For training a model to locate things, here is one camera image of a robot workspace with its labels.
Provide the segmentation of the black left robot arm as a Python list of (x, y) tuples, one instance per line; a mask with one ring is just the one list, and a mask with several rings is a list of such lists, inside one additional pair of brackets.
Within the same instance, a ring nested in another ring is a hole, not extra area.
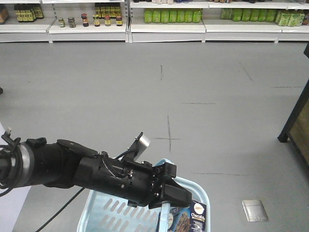
[(150, 209), (163, 203), (186, 207), (192, 200), (191, 192), (175, 182), (174, 164), (137, 162), (149, 146), (142, 134), (116, 158), (62, 139), (53, 144), (45, 138), (4, 140), (6, 145), (0, 148), (0, 187), (6, 192), (34, 185), (60, 189), (80, 186), (126, 199), (133, 207)]

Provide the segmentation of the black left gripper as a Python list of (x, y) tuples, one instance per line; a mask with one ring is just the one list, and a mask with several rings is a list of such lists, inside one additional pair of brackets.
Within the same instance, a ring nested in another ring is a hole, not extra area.
[(81, 159), (73, 183), (86, 189), (126, 199), (128, 204), (157, 208), (161, 203), (188, 207), (192, 193), (173, 180), (176, 166), (121, 162), (106, 155)]

